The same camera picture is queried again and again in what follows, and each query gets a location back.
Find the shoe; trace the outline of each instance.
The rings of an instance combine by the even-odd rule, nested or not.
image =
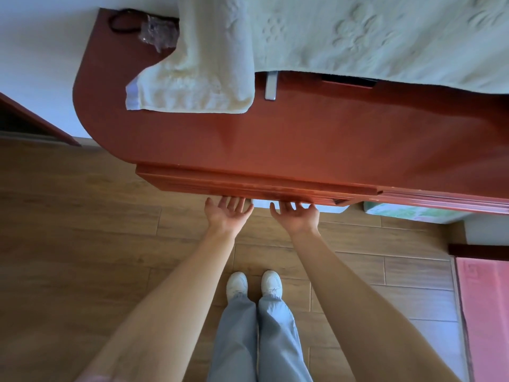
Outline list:
[[[230,301],[239,293],[247,296],[247,277],[242,272],[235,272],[226,283],[226,299]]]
[[[283,296],[283,286],[281,278],[275,271],[265,271],[262,276],[262,295],[272,295],[281,299]]]

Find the clear plastic wrapper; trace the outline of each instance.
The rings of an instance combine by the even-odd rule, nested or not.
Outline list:
[[[152,44],[159,53],[166,48],[175,48],[178,38],[179,30],[172,21],[153,16],[148,16],[148,20],[142,23],[142,30],[139,33],[139,39]]]

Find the person's left arm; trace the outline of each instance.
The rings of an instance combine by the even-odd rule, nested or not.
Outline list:
[[[207,199],[209,228],[198,249],[127,317],[78,379],[115,382],[180,382],[186,372],[217,283],[251,215],[244,199]]]

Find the light blue pants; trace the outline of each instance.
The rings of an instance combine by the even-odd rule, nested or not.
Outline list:
[[[258,302],[260,382],[312,381],[302,357],[295,319],[279,298]],[[257,309],[247,296],[235,296],[223,311],[214,341],[208,382],[257,381]]]

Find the cream towel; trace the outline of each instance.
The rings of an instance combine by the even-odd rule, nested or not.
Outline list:
[[[303,71],[509,93],[509,0],[179,0],[177,49],[128,109],[245,112],[254,72]]]

